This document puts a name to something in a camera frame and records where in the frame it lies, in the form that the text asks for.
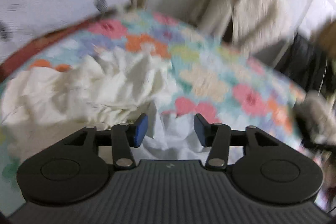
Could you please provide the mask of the light blue garment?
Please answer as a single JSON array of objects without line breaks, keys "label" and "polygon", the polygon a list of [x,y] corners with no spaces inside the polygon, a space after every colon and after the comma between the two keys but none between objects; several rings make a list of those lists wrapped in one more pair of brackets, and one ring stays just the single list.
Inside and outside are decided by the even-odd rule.
[{"label": "light blue garment", "polygon": [[194,115],[201,114],[209,123],[217,123],[217,110],[208,102],[195,103],[179,97],[171,110],[158,111],[154,102],[130,114],[133,121],[142,113],[148,116],[148,129],[138,148],[132,153],[140,160],[201,160],[205,162],[210,151],[201,145],[194,130]]}]

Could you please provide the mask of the cream white garment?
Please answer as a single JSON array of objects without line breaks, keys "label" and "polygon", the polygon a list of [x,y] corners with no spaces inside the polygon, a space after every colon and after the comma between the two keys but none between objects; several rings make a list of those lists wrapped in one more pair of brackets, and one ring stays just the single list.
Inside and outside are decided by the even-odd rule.
[{"label": "cream white garment", "polygon": [[133,120],[146,107],[171,100],[177,85],[172,64],[147,52],[116,47],[85,56],[67,72],[36,67],[22,71],[5,89],[3,124],[27,128]]}]

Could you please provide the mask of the colourful floral bed sheet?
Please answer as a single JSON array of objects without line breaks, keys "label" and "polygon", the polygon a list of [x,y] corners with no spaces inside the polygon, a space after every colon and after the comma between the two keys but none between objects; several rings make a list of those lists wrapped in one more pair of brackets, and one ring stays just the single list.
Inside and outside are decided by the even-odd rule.
[{"label": "colourful floral bed sheet", "polygon": [[[6,61],[1,75],[1,100],[7,84],[22,71],[36,67],[67,72],[90,55],[97,57],[116,47],[131,53],[147,52],[169,60],[177,91],[158,111],[171,110],[179,97],[208,102],[217,110],[218,122],[236,130],[255,125],[304,155],[292,107],[305,92],[273,69],[232,47],[202,35],[169,16],[135,10],[97,23],[82,24],[30,42]],[[3,124],[1,111],[1,211],[11,214],[24,202],[18,188],[18,166],[28,157],[88,124],[27,128]]]}]

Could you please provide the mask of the cream quilted hanging jacket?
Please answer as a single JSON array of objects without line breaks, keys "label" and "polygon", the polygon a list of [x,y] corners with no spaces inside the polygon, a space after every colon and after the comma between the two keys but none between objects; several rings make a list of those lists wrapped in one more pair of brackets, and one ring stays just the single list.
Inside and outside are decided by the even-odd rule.
[{"label": "cream quilted hanging jacket", "polygon": [[288,0],[237,0],[232,14],[232,45],[252,55],[276,44],[291,30]]}]

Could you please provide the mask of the grey patterned pillow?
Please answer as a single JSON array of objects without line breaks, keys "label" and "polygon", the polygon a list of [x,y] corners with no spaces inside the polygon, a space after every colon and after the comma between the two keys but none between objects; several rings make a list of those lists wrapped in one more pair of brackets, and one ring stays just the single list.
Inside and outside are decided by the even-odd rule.
[{"label": "grey patterned pillow", "polygon": [[1,61],[31,40],[129,4],[130,0],[1,0]]}]

